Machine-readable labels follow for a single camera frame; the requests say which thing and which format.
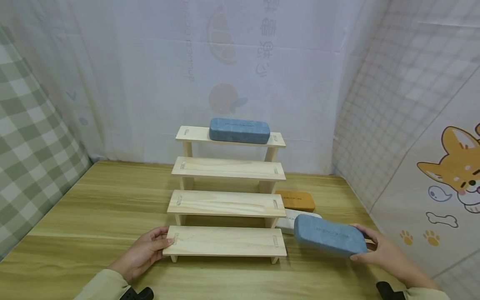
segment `beige sleeve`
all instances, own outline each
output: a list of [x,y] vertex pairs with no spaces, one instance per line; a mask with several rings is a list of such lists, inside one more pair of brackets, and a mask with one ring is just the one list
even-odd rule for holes
[[95,275],[74,300],[119,300],[129,288],[122,275],[105,269]]
[[450,300],[444,292],[431,288],[409,288],[403,294],[406,300]]

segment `cartoon dog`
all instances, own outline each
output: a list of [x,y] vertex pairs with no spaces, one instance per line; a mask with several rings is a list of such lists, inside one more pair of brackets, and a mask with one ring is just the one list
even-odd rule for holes
[[[480,124],[475,131],[480,135]],[[442,133],[442,145],[447,154],[438,164],[419,162],[417,167],[433,180],[451,186],[466,210],[480,213],[480,140],[451,126]]]

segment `grid pattern backdrop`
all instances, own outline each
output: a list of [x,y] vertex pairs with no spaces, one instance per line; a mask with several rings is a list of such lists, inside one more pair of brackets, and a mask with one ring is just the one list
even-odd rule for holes
[[454,266],[436,275],[434,279],[451,299],[478,299],[478,287],[480,286],[480,249]]
[[0,26],[0,260],[90,167]]
[[480,1],[393,0],[340,111],[335,172],[371,211],[415,141],[479,66]]

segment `bone drawing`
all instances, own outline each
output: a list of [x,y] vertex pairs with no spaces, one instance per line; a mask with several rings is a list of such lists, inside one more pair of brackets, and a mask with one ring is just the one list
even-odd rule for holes
[[452,215],[437,216],[432,212],[427,212],[426,215],[427,215],[428,221],[432,224],[440,223],[440,224],[449,225],[453,228],[458,228],[457,219]]

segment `wooden table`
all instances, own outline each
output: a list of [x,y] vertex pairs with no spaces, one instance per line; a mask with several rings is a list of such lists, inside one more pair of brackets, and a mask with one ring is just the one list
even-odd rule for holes
[[[165,224],[178,178],[172,166],[103,161],[96,163],[0,263],[2,299],[72,299],[141,234]],[[194,189],[255,192],[248,180],[198,180]],[[347,185],[334,176],[287,174],[280,190],[310,192],[316,212],[342,223],[375,228]],[[190,216],[187,225],[262,227],[261,218]],[[155,264],[133,287],[153,289],[155,299],[379,299],[375,283],[384,271],[318,250],[300,249],[284,235],[288,257],[182,257]]]

